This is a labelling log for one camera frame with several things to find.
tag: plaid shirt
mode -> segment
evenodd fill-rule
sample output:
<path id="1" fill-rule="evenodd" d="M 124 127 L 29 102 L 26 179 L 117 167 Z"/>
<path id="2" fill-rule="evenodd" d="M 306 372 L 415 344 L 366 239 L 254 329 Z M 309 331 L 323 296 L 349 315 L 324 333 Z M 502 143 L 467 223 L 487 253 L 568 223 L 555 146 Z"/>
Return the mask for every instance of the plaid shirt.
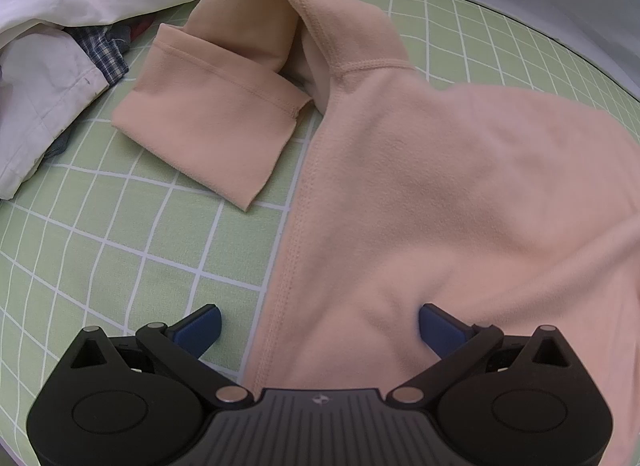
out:
<path id="1" fill-rule="evenodd" d="M 94 25 L 88 27 L 69 27 L 65 32 L 89 56 L 102 72 L 109 86 L 116 84 L 129 72 L 122 53 L 129 49 L 129 42 L 114 37 L 111 33 L 114 25 Z"/>

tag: logo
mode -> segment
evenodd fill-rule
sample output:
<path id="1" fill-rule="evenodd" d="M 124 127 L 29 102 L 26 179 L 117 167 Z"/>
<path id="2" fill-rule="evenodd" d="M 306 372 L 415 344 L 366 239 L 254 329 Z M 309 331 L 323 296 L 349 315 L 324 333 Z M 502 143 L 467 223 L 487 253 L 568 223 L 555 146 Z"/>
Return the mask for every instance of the logo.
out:
<path id="1" fill-rule="evenodd" d="M 322 406 L 323 404 L 327 404 L 331 401 L 331 398 L 327 397 L 324 394 L 318 394 L 311 398 L 311 401 L 315 402 L 318 406 Z"/>

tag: stitched seam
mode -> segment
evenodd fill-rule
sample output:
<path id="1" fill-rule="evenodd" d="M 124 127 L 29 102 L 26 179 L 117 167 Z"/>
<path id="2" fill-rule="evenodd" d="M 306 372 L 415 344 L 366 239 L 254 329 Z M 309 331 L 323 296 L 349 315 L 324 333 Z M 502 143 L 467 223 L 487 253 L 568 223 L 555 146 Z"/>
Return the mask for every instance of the stitched seam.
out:
<path id="1" fill-rule="evenodd" d="M 225 81 L 228 81 L 229 83 L 234 84 L 235 86 L 239 86 L 240 88 L 242 88 L 243 90 L 246 90 L 250 94 L 253 94 L 254 96 L 259 97 L 260 99 L 279 108 L 290 117 L 297 116 L 298 111 L 300 110 L 300 108 L 302 108 L 302 106 L 300 106 L 299 108 L 293 107 L 291 105 L 284 103 L 279 99 L 272 99 L 270 96 L 266 96 L 265 94 L 259 92 L 258 90 L 255 90 L 255 88 L 242 84 L 240 81 L 236 80 L 235 77 L 233 77 L 231 74 L 229 74 L 225 70 L 221 70 L 219 67 L 215 67 L 199 58 L 196 58 L 195 56 L 193 56 L 192 54 L 189 54 L 188 52 L 184 52 L 184 51 L 181 51 L 180 49 L 175 48 L 174 46 L 168 45 L 158 40 L 154 42 L 154 45 L 156 45 L 162 51 L 166 52 L 168 55 L 181 58 L 184 61 L 190 62 L 191 64 L 198 65 L 199 67 L 205 69 L 207 72 L 211 72 L 212 74 L 215 74 L 217 77 Z"/>
<path id="2" fill-rule="evenodd" d="M 95 67 L 93 68 L 88 68 L 87 70 L 85 70 L 82 74 L 80 74 L 78 76 L 78 80 L 76 81 L 76 83 L 73 84 L 72 87 L 68 88 L 64 94 L 53 104 L 51 105 L 51 107 L 49 107 L 49 110 L 44 114 L 44 115 L 40 115 L 38 113 L 36 113 L 36 115 L 38 116 L 38 121 L 35 125 L 33 125 L 31 127 L 31 129 L 27 132 L 27 134 L 24 136 L 23 141 L 20 143 L 20 146 L 18 146 L 18 148 L 14 151 L 14 153 L 11 155 L 10 159 L 6 159 L 6 168 L 9 169 L 15 176 L 19 177 L 19 175 L 15 172 L 15 170 L 10 169 L 9 166 L 15 161 L 15 159 L 18 157 L 18 154 L 20 153 L 20 150 L 24 148 L 25 143 L 29 140 L 29 138 L 31 137 L 31 134 L 33 133 L 33 131 L 36 128 L 40 128 L 43 127 L 46 131 L 46 133 L 48 133 L 51 137 L 55 137 L 55 135 L 50 131 L 49 126 L 47 126 L 45 124 L 45 120 L 47 118 L 47 116 L 52 113 L 54 111 L 55 108 L 58 107 L 58 105 L 60 104 L 60 102 L 62 102 L 63 99 L 65 99 L 66 96 L 68 96 L 69 93 L 71 93 L 78 85 L 80 85 L 81 83 L 83 83 L 84 81 L 84 77 L 85 75 L 87 75 L 89 72 L 91 72 L 92 70 L 97 70 Z"/>
<path id="3" fill-rule="evenodd" d="M 297 2 L 305 12 L 306 18 L 311 22 L 315 22 L 313 15 L 308 12 L 305 2 L 303 0 L 297 0 Z M 331 44 L 326 41 L 326 35 L 324 34 L 324 30 L 322 29 L 321 26 L 318 25 L 318 23 L 315 22 L 313 24 L 316 26 L 316 31 L 318 32 L 319 43 L 321 43 L 327 49 L 327 51 L 331 54 L 330 59 L 333 60 L 334 59 L 333 49 Z M 318 138 L 319 133 L 321 134 L 321 132 L 316 132 L 316 135 L 315 135 L 316 138 Z M 313 145 L 317 146 L 320 141 L 321 139 L 314 139 Z M 309 152 L 307 153 L 307 158 L 309 158 L 311 155 L 312 155 L 312 150 L 310 149 Z M 303 224 L 303 217 L 306 214 L 308 195 L 310 194 L 310 188 L 311 188 L 310 182 L 313 180 L 313 176 L 315 175 L 315 172 L 316 172 L 316 166 L 317 166 L 316 161 L 317 159 L 311 161 L 312 166 L 309 170 L 310 174 L 308 178 L 306 179 L 304 178 L 304 173 L 305 173 L 304 167 L 302 168 L 302 172 L 300 175 L 302 179 L 300 182 L 300 185 L 301 185 L 300 198 L 298 199 L 298 203 L 300 204 L 299 206 L 300 211 L 298 212 L 295 219 L 295 224 L 292 227 L 290 244 L 289 244 L 289 247 L 287 248 L 287 253 L 286 255 L 282 255 L 280 257 L 280 258 L 286 258 L 285 260 L 286 266 L 284 267 L 281 278 L 279 280 L 279 284 L 282 284 L 282 286 L 279 287 L 279 284 L 274 284 L 275 287 L 273 288 L 270 287 L 272 292 L 278 292 L 279 294 L 276 298 L 274 298 L 272 320 L 271 320 L 270 326 L 268 327 L 268 332 L 267 332 L 264 347 L 262 350 L 262 357 L 260 359 L 260 362 L 256 370 L 256 374 L 255 374 L 256 386 L 264 386 L 267 384 L 268 377 L 271 373 L 271 367 L 273 366 L 274 349 L 276 347 L 278 339 L 280 338 L 280 332 L 282 329 L 282 325 L 284 324 L 285 312 L 287 310 L 287 306 L 289 305 L 292 278 L 294 276 L 294 272 L 298 265 L 298 258 L 300 257 L 300 242 L 299 242 L 300 235 L 296 236 L 296 234 L 300 232 L 301 226 Z"/>
<path id="4" fill-rule="evenodd" d="M 339 65 L 335 69 L 334 74 L 336 76 L 340 76 L 346 74 L 347 72 L 356 72 L 358 70 L 373 70 L 375 68 L 408 68 L 409 70 L 415 71 L 415 67 L 411 63 L 405 62 L 403 60 L 380 59 L 345 63 L 344 65 Z"/>

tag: cloth pile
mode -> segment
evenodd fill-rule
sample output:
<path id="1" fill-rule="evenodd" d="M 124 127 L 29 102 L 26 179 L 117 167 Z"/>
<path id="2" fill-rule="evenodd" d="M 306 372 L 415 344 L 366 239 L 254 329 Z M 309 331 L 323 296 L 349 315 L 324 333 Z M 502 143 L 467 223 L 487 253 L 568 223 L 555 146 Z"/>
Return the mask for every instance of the cloth pile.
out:
<path id="1" fill-rule="evenodd" d="M 0 1 L 0 199 L 10 199 L 126 73 L 122 53 L 148 27 L 145 15 L 193 0 Z"/>
<path id="2" fill-rule="evenodd" d="M 640 147 L 625 129 L 533 90 L 434 90 L 357 0 L 201 0 L 182 29 L 160 27 L 112 121 L 246 210 L 311 99 L 325 116 L 244 384 L 386 393 L 436 359 L 412 323 L 429 302 L 509 334 L 553 324 L 612 411 L 602 466 L 628 464 Z"/>

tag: triangular cutout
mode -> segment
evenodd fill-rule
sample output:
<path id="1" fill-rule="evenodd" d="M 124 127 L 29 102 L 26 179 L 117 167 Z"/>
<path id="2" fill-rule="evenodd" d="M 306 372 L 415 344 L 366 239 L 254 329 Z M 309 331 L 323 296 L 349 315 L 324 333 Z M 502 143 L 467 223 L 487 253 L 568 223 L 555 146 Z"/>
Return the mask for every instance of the triangular cutout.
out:
<path id="1" fill-rule="evenodd" d="M 551 338 L 545 338 L 540 343 L 540 348 L 536 355 L 533 357 L 534 363 L 542 363 L 545 365 L 553 365 L 555 367 L 568 367 L 569 363 L 564 356 L 562 356 L 562 351 L 558 348 L 556 342 Z"/>
<path id="2" fill-rule="evenodd" d="M 107 362 L 102 355 L 98 343 L 93 340 L 86 340 L 80 349 L 76 359 L 71 364 L 72 369 L 82 369 L 83 367 L 93 367 L 103 365 Z"/>

